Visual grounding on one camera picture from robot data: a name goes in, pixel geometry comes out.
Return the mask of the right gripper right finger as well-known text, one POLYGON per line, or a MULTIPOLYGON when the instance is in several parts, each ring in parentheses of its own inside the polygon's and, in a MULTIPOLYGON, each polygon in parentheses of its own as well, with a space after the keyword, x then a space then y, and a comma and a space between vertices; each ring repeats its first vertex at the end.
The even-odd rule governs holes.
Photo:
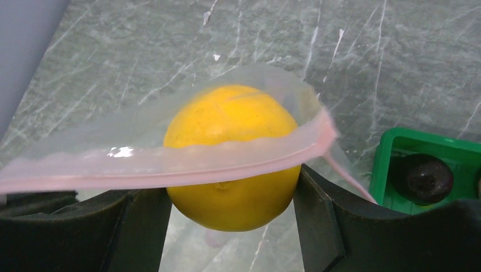
POLYGON ((303 165, 294 208, 305 271, 480 270, 478 200, 407 215, 303 165))

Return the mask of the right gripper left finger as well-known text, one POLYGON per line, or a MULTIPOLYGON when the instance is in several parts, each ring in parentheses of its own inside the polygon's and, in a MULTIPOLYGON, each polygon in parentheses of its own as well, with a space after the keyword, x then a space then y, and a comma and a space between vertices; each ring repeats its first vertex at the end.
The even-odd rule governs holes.
POLYGON ((164 189, 9 194, 2 271, 158 271, 171 201, 164 189))

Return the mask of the dark plum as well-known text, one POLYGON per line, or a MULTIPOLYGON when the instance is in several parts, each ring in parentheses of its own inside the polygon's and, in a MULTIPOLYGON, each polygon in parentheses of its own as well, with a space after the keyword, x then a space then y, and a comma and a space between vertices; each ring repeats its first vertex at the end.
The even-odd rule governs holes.
POLYGON ((398 194, 419 206, 441 202, 454 186, 454 174, 443 160, 420 153, 393 159, 387 179, 398 194))

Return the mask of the clear zip top bag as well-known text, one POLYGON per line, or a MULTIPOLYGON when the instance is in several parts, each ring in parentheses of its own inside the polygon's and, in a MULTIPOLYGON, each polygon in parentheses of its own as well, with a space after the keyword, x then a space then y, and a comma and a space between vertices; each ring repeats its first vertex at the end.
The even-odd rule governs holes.
POLYGON ((312 86, 295 74, 264 63, 240 66, 210 81, 96 121, 53 134, 31 145, 1 169, 1 196, 74 191, 84 201, 110 190, 212 185, 277 172, 309 160, 332 168, 363 196, 352 166, 337 144, 338 132, 312 86), (168 126, 188 105, 220 87, 252 92, 222 99, 212 108, 227 116, 233 102, 273 99, 297 127, 282 137, 168 147, 168 126))

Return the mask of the green plastic tray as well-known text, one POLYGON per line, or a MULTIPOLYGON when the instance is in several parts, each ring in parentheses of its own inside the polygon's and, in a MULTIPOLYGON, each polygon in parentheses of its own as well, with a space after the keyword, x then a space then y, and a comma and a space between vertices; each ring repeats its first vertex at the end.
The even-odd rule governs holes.
POLYGON ((480 144, 395 127, 376 148, 369 191, 378 204, 418 214, 480 199, 480 144))

